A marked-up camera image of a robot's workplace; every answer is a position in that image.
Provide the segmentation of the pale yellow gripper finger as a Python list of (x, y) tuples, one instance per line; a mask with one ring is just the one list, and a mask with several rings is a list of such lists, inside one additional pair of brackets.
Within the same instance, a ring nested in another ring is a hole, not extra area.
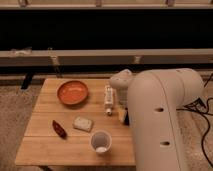
[(122, 124), (128, 124), (129, 119), (128, 119), (128, 110), (126, 108), (119, 107), (117, 109), (118, 112), (118, 119)]

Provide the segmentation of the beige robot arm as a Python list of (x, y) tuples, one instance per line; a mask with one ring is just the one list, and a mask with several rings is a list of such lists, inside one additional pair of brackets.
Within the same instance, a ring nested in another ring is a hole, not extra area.
[(189, 171), (177, 109), (202, 95), (199, 73), (178, 68), (133, 74), (125, 69), (109, 83), (128, 109), (136, 171)]

